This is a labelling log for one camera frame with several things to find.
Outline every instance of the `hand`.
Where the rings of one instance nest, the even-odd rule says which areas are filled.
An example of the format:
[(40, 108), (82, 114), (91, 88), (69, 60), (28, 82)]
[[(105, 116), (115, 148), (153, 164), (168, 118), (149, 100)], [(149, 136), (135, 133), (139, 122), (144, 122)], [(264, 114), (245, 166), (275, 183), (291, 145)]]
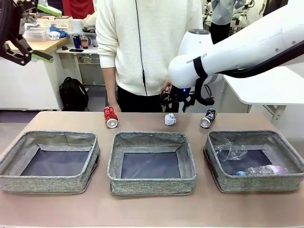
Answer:
[(114, 102), (113, 104), (109, 103), (109, 105), (114, 109), (116, 113), (121, 113), (122, 110), (119, 107), (119, 104), (117, 102)]
[(170, 91), (171, 90), (171, 80), (169, 78), (167, 78), (167, 80), (165, 81), (165, 84), (163, 84), (163, 86), (161, 87), (161, 96), (165, 91)]

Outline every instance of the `crumpled paper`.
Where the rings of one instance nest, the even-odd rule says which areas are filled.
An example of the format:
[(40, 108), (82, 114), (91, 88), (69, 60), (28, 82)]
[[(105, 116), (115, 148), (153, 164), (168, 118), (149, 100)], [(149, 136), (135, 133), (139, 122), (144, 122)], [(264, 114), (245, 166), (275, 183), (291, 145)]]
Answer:
[(165, 124), (167, 126), (172, 126), (176, 123), (176, 118), (173, 113), (169, 113), (165, 116)]

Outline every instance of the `blue bottle cap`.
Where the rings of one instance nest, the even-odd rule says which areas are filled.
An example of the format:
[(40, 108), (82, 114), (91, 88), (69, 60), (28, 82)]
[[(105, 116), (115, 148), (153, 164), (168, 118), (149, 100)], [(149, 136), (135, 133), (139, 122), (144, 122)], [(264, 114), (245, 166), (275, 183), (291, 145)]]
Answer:
[(237, 172), (237, 176), (245, 176), (245, 175), (246, 175), (246, 173), (243, 172), (243, 171), (238, 171)]

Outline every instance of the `wooden tabletop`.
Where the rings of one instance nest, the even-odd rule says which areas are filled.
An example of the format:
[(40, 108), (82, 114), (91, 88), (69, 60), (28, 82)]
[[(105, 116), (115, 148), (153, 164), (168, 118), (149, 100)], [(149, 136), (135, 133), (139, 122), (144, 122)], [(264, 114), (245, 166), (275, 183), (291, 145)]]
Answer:
[[(33, 42), (28, 41), (30, 47), (35, 51), (41, 51), (46, 54), (50, 54), (54, 52), (57, 48), (64, 46), (65, 44), (69, 43), (69, 38), (61, 38), (59, 40), (47, 40), (41, 42)], [(10, 49), (13, 51), (18, 50), (10, 41), (8, 42)]]
[[(107, 129), (103, 113), (41, 112), (25, 128), (93, 132), (101, 160), (87, 191), (80, 195), (21, 195), (0, 192), (0, 224), (11, 226), (209, 226), (290, 227), (304, 225), (304, 186), (285, 194), (221, 193), (202, 150), (208, 130), (203, 114), (177, 114), (173, 127), (165, 114), (119, 113), (119, 126)], [(260, 114), (218, 114), (211, 130), (274, 130)], [(197, 168), (197, 186), (188, 196), (118, 197), (106, 174), (112, 139), (119, 131), (184, 132)]]

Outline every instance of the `crushed can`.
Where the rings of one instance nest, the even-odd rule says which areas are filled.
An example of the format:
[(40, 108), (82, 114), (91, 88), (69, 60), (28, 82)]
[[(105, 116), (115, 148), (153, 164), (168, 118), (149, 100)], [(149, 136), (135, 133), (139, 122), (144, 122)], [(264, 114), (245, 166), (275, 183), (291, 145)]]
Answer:
[(118, 117), (112, 107), (104, 108), (104, 120), (108, 128), (115, 128), (118, 126)]
[(217, 116), (217, 111), (213, 108), (208, 109), (204, 118), (200, 121), (200, 126), (202, 128), (209, 128), (211, 124), (214, 122)]

